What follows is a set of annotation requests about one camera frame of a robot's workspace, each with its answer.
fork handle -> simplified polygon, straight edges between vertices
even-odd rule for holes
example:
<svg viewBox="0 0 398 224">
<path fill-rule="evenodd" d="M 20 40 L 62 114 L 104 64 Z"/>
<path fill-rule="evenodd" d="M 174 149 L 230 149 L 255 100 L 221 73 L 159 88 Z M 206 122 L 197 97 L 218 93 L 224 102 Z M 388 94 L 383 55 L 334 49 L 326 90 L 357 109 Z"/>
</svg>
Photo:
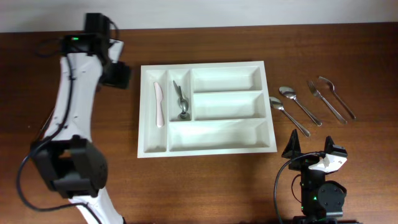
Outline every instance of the fork handle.
<svg viewBox="0 0 398 224">
<path fill-rule="evenodd" d="M 333 92 L 334 96 L 337 98 L 337 100 L 346 108 L 346 111 L 349 113 L 352 119 L 356 119 L 354 113 L 351 111 L 351 109 L 347 106 L 346 103 L 337 95 L 336 92 Z"/>
<path fill-rule="evenodd" d="M 337 119 L 342 123 L 342 124 L 347 124 L 347 121 L 337 112 L 337 110 L 335 110 L 332 105 L 325 99 L 325 97 L 321 97 L 321 99 L 326 103 L 326 105 L 328 105 L 329 109 L 331 110 L 331 112 L 333 112 L 335 114 L 335 116 L 337 117 Z"/>
<path fill-rule="evenodd" d="M 305 137 L 310 137 L 310 132 L 304 128 L 304 126 L 302 126 L 299 122 L 297 122 L 296 120 L 294 120 L 293 117 L 291 117 L 291 115 L 289 115 L 285 110 L 282 110 L 282 112 L 291 120 L 293 121 L 293 123 L 299 128 L 299 130 L 301 132 L 303 132 L 303 134 L 305 135 Z"/>
<path fill-rule="evenodd" d="M 315 124 L 317 124 L 318 126 L 322 125 L 322 122 L 314 114 L 312 114 L 305 106 L 301 105 L 301 103 L 297 99 L 294 101 L 301 107 L 301 109 L 304 110 L 304 112 L 306 112 L 306 114 L 309 115 L 309 117 L 312 119 L 312 121 Z"/>
</svg>

fork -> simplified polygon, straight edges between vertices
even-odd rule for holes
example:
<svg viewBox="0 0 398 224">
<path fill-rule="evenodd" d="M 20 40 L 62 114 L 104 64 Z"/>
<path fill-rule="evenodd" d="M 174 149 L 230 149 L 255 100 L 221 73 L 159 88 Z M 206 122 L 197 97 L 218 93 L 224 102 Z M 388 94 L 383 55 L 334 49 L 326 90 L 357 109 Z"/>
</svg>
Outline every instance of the fork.
<svg viewBox="0 0 398 224">
<path fill-rule="evenodd" d="M 326 105 L 329 107 L 329 109 L 331 110 L 331 112 L 333 112 L 333 114 L 335 114 L 335 116 L 337 117 L 337 119 L 339 119 L 339 121 L 342 124 L 347 124 L 347 121 L 337 112 L 337 110 L 334 109 L 334 107 L 332 107 L 332 105 L 325 99 L 325 97 L 323 97 L 321 95 L 321 93 L 315 88 L 315 85 L 313 84 L 312 81 L 308 81 L 308 86 L 310 87 L 310 91 L 311 93 L 315 96 L 318 97 L 320 99 L 322 99 Z"/>
<path fill-rule="evenodd" d="M 356 117 L 355 117 L 353 111 L 351 111 L 351 109 L 347 106 L 347 104 L 344 103 L 344 101 L 337 95 L 337 93 L 336 93 L 336 88 L 335 88 L 334 84 L 333 84 L 331 81 L 329 81 L 329 79 L 327 79 L 327 78 L 323 78 L 323 77 L 318 77 L 318 78 L 319 78 L 320 80 L 325 81 L 325 82 L 329 85 L 330 91 L 334 94 L 334 96 L 336 97 L 336 99 L 344 106 L 344 108 L 345 108 L 346 111 L 349 113 L 349 115 L 352 117 L 352 119 L 356 119 Z"/>
</svg>

wooden table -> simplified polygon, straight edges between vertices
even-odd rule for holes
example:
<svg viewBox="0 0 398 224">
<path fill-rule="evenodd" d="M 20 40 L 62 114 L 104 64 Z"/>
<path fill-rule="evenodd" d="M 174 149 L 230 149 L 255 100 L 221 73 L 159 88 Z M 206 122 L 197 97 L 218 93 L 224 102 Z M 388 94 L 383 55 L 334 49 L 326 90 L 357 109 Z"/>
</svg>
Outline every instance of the wooden table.
<svg viewBox="0 0 398 224">
<path fill-rule="evenodd" d="M 55 103 L 59 58 L 37 58 L 43 39 L 65 32 L 0 34 L 0 222 L 84 223 L 75 208 L 36 213 L 23 206 L 15 189 L 16 171 L 40 124 Z M 278 153 L 137 159 L 140 66 L 263 60 L 269 94 L 311 132 L 299 133 L 303 152 L 323 150 L 330 135 L 348 151 L 348 161 L 329 175 L 348 189 L 345 220 L 394 223 L 398 220 L 398 24 L 231 27 L 123 30 L 121 60 L 134 74 L 130 90 L 103 88 L 96 95 L 92 135 L 109 164 L 108 192 L 128 223 L 271 223 L 272 191 L 280 157 L 295 128 L 272 110 Z M 329 78 L 357 115 L 347 112 L 319 84 L 320 91 L 348 120 L 342 125 L 307 80 Z M 293 87 L 322 121 L 315 126 L 292 101 L 278 93 Z M 301 215 L 285 170 L 279 181 L 281 215 Z M 49 192 L 29 163 L 22 176 L 29 200 L 41 207 L 67 202 Z M 299 185 L 294 187 L 299 194 Z"/>
</svg>

empty compartment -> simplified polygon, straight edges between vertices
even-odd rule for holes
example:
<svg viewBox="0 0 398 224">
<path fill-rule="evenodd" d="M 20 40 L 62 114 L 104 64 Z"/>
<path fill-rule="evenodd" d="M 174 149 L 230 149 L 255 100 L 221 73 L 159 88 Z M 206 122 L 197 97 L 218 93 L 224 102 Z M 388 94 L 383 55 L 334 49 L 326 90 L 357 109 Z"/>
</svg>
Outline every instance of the empty compartment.
<svg viewBox="0 0 398 224">
<path fill-rule="evenodd" d="M 165 70 L 147 70 L 142 76 L 145 81 L 143 99 L 145 100 L 144 111 L 144 152 L 165 152 L 167 145 L 167 74 Z M 162 88 L 163 100 L 162 111 L 164 125 L 156 126 L 156 94 L 154 82 L 159 83 Z"/>
<path fill-rule="evenodd" d="M 261 92 L 229 92 L 194 95 L 194 119 L 265 118 L 266 106 Z"/>
<path fill-rule="evenodd" d="M 191 97 L 191 77 L 189 69 L 169 70 L 169 120 L 170 121 L 190 121 L 192 118 L 192 97 Z M 182 96 L 188 101 L 189 118 L 182 119 L 179 114 L 182 112 L 180 107 L 180 97 L 174 87 L 173 81 L 181 87 Z"/>
<path fill-rule="evenodd" d="M 196 68 L 192 70 L 195 93 L 262 90 L 257 66 Z"/>
<path fill-rule="evenodd" d="M 170 151 L 248 149 L 269 147 L 263 119 L 170 123 Z"/>
</svg>

cutlery tray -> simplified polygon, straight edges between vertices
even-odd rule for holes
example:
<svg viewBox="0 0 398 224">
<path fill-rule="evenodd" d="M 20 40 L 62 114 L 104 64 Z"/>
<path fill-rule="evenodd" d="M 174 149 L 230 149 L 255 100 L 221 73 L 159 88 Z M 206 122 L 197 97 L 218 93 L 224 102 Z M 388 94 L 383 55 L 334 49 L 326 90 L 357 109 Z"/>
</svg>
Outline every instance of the cutlery tray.
<svg viewBox="0 0 398 224">
<path fill-rule="evenodd" d="M 189 103 L 181 108 L 173 80 Z M 165 124 L 156 126 L 154 82 Z M 138 157 L 276 152 L 264 62 L 141 67 Z"/>
</svg>

